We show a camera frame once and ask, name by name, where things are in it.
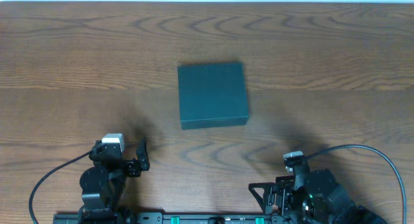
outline box top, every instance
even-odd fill
[[[180,121],[248,117],[242,63],[178,67]]]

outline curved cable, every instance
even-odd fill
[[[393,164],[393,162],[391,162],[391,159],[389,159],[385,154],[383,154],[381,151],[369,147],[369,146],[364,146],[364,145],[358,145],[358,144],[346,144],[346,145],[342,145],[342,146],[335,146],[335,147],[331,147],[331,148],[327,148],[324,150],[321,150],[319,152],[313,153],[311,155],[305,156],[302,158],[302,160],[309,160],[312,159],[316,156],[319,155],[323,155],[326,153],[329,153],[331,151],[334,150],[339,150],[339,149],[349,149],[349,148],[360,148],[360,149],[365,149],[365,150],[371,150],[377,154],[379,154],[381,157],[383,157],[388,164],[392,167],[397,179],[398,179],[398,183],[400,184],[400,189],[401,189],[401,197],[402,197],[402,224],[406,224],[407,223],[407,199],[406,199],[406,191],[404,189],[404,183],[402,182],[402,178],[400,173],[397,170],[397,167],[395,167],[395,165]]]
[[[34,194],[36,193],[36,190],[39,188],[40,184],[50,175],[52,175],[55,171],[59,170],[60,168],[63,168],[67,165],[69,165],[70,163],[76,162],[77,160],[87,156],[88,154],[90,154],[92,151],[88,151],[87,153],[84,153],[83,155],[70,160],[69,162],[65,162],[62,165],[56,167],[55,169],[51,170],[49,173],[47,173],[45,176],[43,176],[43,178],[41,178],[39,180],[39,182],[36,184],[36,186],[33,188],[32,193],[30,194],[30,199],[28,200],[28,211],[30,212],[30,217],[32,218],[32,221],[34,224],[39,224],[38,220],[36,219],[34,212],[33,212],[33,198],[34,198]]]

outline box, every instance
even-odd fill
[[[178,67],[182,129],[244,125],[248,102],[243,64]]]

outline table surface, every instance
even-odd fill
[[[414,205],[414,5],[1,3],[0,219],[30,223],[28,198],[52,168],[124,133],[148,137],[151,169],[129,179],[135,211],[259,212],[248,183],[286,175],[282,155],[366,144],[396,164]],[[240,61],[246,126],[182,131],[177,66]],[[41,223],[82,206],[82,159],[34,198]],[[395,175],[342,150],[330,168],[359,204],[401,220]],[[409,212],[409,222],[414,213]]]

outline wood grain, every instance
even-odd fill
[[[37,181],[109,132],[125,134],[126,157],[149,137],[151,169],[123,197],[136,211],[259,212],[247,184],[285,175],[284,153],[345,143],[392,158],[412,210],[413,13],[378,4],[1,3],[0,223],[30,223]],[[235,60],[245,65],[248,124],[181,131],[177,65]],[[79,209],[78,180],[91,166],[82,159],[41,185],[40,222]],[[398,183],[376,155],[338,151],[311,166],[330,168],[358,203],[400,222]]]

